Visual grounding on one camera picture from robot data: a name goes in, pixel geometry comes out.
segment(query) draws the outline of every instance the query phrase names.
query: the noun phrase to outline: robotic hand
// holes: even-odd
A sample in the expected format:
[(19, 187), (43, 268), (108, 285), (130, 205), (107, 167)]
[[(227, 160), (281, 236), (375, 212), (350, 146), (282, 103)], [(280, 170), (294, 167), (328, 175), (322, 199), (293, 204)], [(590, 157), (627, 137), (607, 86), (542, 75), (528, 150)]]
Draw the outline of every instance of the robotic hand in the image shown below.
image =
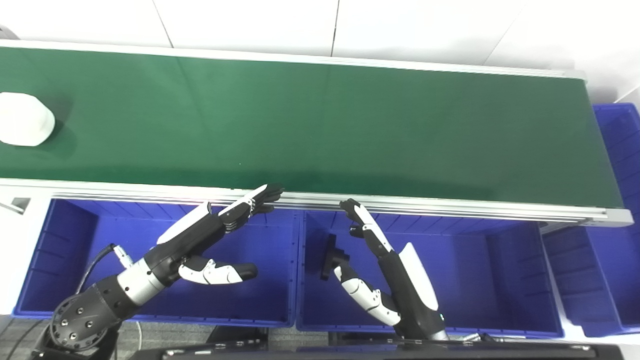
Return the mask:
[(219, 213), (206, 202), (173, 224), (157, 246), (118, 275), (102, 279), (60, 304), (33, 357), (86, 359), (78, 352), (97, 348), (92, 359), (108, 359), (122, 321), (181, 277), (201, 284), (228, 284), (257, 276), (254, 264), (216, 263), (201, 255), (257, 213), (273, 210), (283, 188), (265, 184)]
[(393, 326), (396, 333), (411, 340), (448, 340), (444, 318), (438, 312), (438, 300), (422, 262), (411, 243), (399, 254), (391, 247), (382, 230), (367, 209), (353, 199), (340, 202), (352, 225), (349, 233), (364, 238), (369, 250), (378, 258), (391, 295), (374, 289), (361, 279), (349, 265), (349, 256), (335, 249), (335, 237), (330, 239), (324, 266), (328, 268), (349, 295), (369, 314)]

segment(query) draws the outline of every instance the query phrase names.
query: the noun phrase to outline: white wall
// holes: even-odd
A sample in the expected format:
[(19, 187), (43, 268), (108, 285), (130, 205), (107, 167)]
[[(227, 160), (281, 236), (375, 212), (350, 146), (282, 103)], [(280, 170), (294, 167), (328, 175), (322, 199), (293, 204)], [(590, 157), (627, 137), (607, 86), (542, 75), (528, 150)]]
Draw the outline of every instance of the white wall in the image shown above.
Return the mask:
[(640, 105), (638, 19), (636, 0), (0, 0), (24, 40), (577, 69), (593, 102)]

